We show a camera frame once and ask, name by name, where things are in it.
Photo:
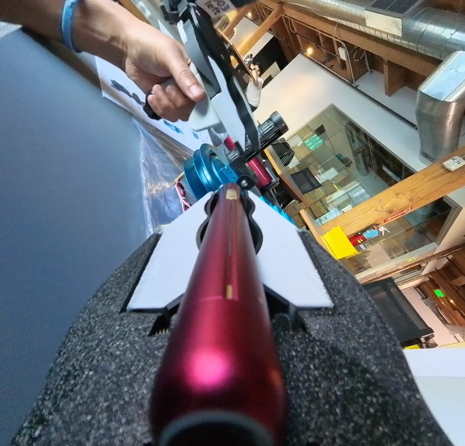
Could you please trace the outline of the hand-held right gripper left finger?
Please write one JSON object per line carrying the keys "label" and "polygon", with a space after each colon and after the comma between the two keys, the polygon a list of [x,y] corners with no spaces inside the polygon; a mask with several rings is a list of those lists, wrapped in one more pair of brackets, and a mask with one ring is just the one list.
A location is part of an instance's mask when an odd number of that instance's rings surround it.
{"label": "hand-held right gripper left finger", "polygon": [[197,233],[207,219],[207,193],[163,230],[126,306],[127,312],[166,308],[187,289],[199,254]]}

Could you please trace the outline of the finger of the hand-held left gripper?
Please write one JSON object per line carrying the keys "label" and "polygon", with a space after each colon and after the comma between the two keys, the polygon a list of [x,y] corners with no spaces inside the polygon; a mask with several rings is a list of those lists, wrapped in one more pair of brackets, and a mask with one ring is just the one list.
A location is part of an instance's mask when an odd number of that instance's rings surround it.
{"label": "finger of the hand-held left gripper", "polygon": [[249,74],[248,66],[237,48],[222,32],[215,29],[211,18],[206,14],[203,15],[203,42],[206,47],[206,60],[213,75],[208,81],[218,88],[214,94],[208,91],[208,95],[219,121],[240,154],[247,152],[247,141],[250,143],[250,149],[258,152],[260,150],[258,126],[236,77],[231,56],[236,59],[238,68],[247,74]]}
{"label": "finger of the hand-held left gripper", "polygon": [[195,132],[222,125],[239,156],[247,150],[247,130],[254,136],[254,120],[231,63],[228,47],[211,23],[186,19],[186,51],[206,97],[189,117]]}

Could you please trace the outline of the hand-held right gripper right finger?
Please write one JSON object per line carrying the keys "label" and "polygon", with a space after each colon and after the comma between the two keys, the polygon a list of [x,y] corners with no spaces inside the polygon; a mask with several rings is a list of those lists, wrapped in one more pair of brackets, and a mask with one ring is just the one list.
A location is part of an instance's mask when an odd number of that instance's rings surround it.
{"label": "hand-held right gripper right finger", "polygon": [[267,286],[297,309],[332,309],[298,229],[255,194],[241,195],[240,267],[253,292]]}

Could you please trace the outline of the black servo motor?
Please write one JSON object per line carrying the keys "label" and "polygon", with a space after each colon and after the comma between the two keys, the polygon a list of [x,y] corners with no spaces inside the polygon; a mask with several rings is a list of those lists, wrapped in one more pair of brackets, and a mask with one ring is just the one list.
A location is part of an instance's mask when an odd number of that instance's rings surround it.
{"label": "black servo motor", "polygon": [[258,176],[247,163],[239,162],[236,164],[234,166],[234,172],[237,176],[236,184],[241,188],[241,190],[249,191],[256,187]]}

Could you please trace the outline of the red electric screwdriver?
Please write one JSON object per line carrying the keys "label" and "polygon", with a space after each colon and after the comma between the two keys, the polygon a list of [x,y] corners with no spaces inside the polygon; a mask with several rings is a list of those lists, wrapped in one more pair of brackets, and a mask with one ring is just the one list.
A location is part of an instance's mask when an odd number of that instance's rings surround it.
{"label": "red electric screwdriver", "polygon": [[239,186],[213,197],[150,399],[154,445],[282,445],[288,396]]}

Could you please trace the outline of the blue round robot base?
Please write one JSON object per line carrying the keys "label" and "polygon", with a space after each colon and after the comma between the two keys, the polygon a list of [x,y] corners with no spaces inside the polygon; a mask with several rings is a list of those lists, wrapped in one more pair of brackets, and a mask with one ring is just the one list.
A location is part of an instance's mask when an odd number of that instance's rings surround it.
{"label": "blue round robot base", "polygon": [[185,160],[184,177],[197,200],[225,184],[237,183],[239,179],[232,167],[221,161],[214,147],[206,143]]}

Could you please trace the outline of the person's left forearm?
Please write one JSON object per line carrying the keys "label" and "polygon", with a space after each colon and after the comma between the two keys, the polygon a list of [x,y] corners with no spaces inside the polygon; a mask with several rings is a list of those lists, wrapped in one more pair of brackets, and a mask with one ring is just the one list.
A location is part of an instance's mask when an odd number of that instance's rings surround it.
{"label": "person's left forearm", "polygon": [[38,36],[61,40],[65,0],[0,0],[2,22],[18,24]]}

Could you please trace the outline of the person's left hand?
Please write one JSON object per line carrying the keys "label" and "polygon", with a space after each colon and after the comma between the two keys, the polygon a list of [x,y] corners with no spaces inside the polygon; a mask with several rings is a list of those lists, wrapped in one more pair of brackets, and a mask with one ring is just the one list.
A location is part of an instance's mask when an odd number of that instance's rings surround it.
{"label": "person's left hand", "polygon": [[82,0],[73,26],[77,50],[121,69],[161,118],[187,121],[206,96],[179,42],[111,0]]}

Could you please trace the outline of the black screwdriver bit holder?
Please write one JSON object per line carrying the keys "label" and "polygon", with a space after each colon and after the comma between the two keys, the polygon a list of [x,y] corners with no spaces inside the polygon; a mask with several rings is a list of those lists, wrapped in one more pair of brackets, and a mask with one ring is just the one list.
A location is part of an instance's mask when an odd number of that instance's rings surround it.
{"label": "black screwdriver bit holder", "polygon": [[258,126],[260,148],[265,149],[288,131],[288,125],[278,112],[273,112],[270,117]]}

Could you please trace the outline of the yellow storage bin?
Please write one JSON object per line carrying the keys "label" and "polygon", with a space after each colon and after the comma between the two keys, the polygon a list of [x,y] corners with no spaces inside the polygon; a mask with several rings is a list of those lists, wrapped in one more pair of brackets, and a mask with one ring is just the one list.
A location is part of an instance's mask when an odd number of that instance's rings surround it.
{"label": "yellow storage bin", "polygon": [[329,232],[323,234],[321,238],[330,254],[337,260],[360,254],[340,226],[332,228]]}

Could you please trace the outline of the glass partition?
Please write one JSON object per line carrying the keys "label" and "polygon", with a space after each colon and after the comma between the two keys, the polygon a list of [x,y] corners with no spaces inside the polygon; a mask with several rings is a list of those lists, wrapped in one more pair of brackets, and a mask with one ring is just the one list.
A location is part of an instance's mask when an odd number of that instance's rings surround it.
{"label": "glass partition", "polygon": [[[334,104],[271,147],[309,203],[305,211],[320,227],[414,174]],[[301,171],[305,187],[297,180]],[[367,239],[355,247],[360,254],[341,261],[357,275],[396,259],[414,260],[416,253],[434,254],[457,216],[458,206],[446,197],[410,207],[384,227],[359,232]]]}

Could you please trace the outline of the printed instruction sheet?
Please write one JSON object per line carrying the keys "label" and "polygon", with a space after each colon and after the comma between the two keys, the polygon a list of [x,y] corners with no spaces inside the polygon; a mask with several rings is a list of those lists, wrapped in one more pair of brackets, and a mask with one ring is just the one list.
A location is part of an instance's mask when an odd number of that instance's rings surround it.
{"label": "printed instruction sheet", "polygon": [[199,149],[204,143],[212,144],[207,130],[194,131],[188,122],[149,118],[143,110],[146,97],[142,90],[118,67],[101,58],[95,59],[102,95],[105,98],[192,151]]}

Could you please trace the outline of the black flat monitor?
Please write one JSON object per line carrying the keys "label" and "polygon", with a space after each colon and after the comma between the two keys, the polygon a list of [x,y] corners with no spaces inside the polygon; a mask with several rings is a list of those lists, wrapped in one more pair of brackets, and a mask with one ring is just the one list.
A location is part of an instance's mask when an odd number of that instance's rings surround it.
{"label": "black flat monitor", "polygon": [[362,285],[382,318],[392,328],[402,348],[419,345],[427,348],[433,329],[422,319],[392,278]]}

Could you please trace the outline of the long silver ventilation duct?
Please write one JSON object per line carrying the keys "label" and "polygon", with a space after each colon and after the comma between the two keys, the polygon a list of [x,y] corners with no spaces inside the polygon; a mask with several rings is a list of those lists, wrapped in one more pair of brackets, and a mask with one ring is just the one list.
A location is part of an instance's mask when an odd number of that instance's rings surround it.
{"label": "long silver ventilation duct", "polygon": [[452,53],[465,50],[464,15],[431,6],[408,20],[401,37],[365,26],[364,9],[374,0],[276,0],[293,5],[339,24],[413,50],[444,60]]}

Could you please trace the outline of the duct vent grille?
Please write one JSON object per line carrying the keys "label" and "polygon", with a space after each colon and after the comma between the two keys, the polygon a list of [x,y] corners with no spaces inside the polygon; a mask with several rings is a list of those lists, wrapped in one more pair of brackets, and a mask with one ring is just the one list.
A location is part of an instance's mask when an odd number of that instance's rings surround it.
{"label": "duct vent grille", "polygon": [[364,9],[365,26],[401,37],[408,20],[430,6],[432,0],[374,0]]}

